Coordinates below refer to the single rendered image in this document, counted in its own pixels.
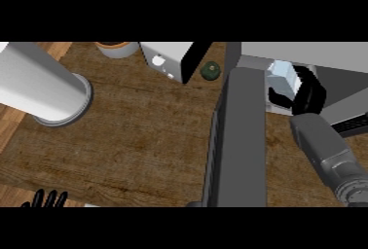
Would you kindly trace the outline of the white and black box appliance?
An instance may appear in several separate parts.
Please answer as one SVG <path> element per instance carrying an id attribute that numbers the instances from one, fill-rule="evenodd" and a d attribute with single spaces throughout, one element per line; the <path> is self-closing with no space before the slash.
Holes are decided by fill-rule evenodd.
<path id="1" fill-rule="evenodd" d="M 140 49 L 147 66 L 171 80 L 186 84 L 209 42 L 140 42 Z"/>

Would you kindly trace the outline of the dark green round vegetable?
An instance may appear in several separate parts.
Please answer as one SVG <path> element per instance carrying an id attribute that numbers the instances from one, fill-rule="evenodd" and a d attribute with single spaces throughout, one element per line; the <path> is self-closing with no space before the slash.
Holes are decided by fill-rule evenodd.
<path id="1" fill-rule="evenodd" d="M 206 81 L 214 81 L 221 74 L 220 65 L 214 61 L 208 61 L 199 69 L 199 74 Z"/>

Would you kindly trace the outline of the grey pot with orange rim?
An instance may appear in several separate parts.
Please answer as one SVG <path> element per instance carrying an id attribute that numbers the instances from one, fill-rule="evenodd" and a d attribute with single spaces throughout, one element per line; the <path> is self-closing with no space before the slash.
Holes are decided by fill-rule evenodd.
<path id="1" fill-rule="evenodd" d="M 137 42 L 96 42 L 94 45 L 109 58 L 128 57 L 138 49 Z"/>

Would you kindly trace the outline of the large white cylinder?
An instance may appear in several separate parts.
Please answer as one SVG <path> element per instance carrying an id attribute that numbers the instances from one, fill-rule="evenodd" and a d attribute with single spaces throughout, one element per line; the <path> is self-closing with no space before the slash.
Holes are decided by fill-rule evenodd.
<path id="1" fill-rule="evenodd" d="M 93 86 L 32 42 L 0 42 L 0 103 L 50 127 L 72 124 L 93 101 Z"/>

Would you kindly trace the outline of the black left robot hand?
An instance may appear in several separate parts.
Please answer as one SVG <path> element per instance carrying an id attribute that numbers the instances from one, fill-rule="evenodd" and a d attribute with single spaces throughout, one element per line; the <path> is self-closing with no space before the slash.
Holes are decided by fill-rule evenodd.
<path id="1" fill-rule="evenodd" d="M 56 191 L 51 191 L 48 193 L 48 195 L 44 194 L 44 190 L 39 189 L 32 197 L 32 201 L 26 201 L 22 204 L 22 207 L 44 207 L 44 208 L 51 208 L 51 207 L 63 207 L 65 206 L 65 202 L 68 199 L 68 193 L 62 192 L 60 194 L 57 194 Z"/>

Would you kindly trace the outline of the pale blue milk carton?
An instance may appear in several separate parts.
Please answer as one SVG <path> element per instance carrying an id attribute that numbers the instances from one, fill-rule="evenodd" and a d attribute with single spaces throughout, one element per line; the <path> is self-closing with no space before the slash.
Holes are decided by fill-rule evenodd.
<path id="1" fill-rule="evenodd" d="M 274 60 L 271 62 L 266 71 L 266 80 L 274 92 L 294 100 L 301 82 L 288 61 Z"/>

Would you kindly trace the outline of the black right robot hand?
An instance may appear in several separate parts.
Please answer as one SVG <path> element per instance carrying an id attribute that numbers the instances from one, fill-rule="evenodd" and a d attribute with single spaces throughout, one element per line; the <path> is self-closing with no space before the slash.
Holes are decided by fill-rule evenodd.
<path id="1" fill-rule="evenodd" d="M 292 69 L 301 82 L 294 100 L 277 94 L 273 88 L 269 88 L 269 100 L 277 106 L 289 108 L 294 116 L 304 113 L 320 114 L 326 101 L 326 90 L 313 72 L 304 66 L 294 65 Z"/>

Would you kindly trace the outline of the grey microwave body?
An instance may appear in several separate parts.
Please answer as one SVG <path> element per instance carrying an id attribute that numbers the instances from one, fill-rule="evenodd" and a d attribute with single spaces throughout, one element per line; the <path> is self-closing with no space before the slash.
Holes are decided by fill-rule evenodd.
<path id="1" fill-rule="evenodd" d="M 326 90 L 320 116 L 342 137 L 368 133 L 368 43 L 229 42 L 226 74 L 266 71 L 274 60 L 304 66 Z"/>

